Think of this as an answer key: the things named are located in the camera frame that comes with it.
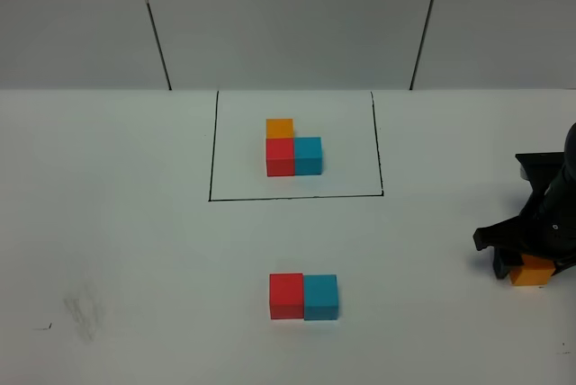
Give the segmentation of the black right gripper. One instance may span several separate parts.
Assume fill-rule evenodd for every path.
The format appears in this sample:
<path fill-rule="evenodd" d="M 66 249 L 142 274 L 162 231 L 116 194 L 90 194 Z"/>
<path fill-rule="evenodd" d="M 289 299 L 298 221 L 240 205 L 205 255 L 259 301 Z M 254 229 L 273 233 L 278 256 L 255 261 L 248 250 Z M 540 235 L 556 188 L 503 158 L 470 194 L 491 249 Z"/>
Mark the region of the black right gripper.
<path fill-rule="evenodd" d="M 575 190 L 533 191 L 516 217 L 477 228 L 473 241 L 479 251 L 495 247 L 492 268 L 498 280 L 523 265 L 521 254 L 571 268 L 575 265 Z"/>

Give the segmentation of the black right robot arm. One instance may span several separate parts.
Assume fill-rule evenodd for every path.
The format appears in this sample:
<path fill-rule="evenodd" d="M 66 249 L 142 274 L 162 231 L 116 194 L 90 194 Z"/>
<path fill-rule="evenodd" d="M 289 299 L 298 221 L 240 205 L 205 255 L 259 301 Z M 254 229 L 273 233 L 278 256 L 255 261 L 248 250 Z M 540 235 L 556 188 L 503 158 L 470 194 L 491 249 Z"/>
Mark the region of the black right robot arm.
<path fill-rule="evenodd" d="M 523 255 L 550 260 L 553 272 L 561 273 L 575 265 L 575 128 L 562 152 L 517 154 L 516 159 L 532 192 L 516 217 L 475 230 L 476 249 L 494 249 L 499 279 L 526 264 Z"/>

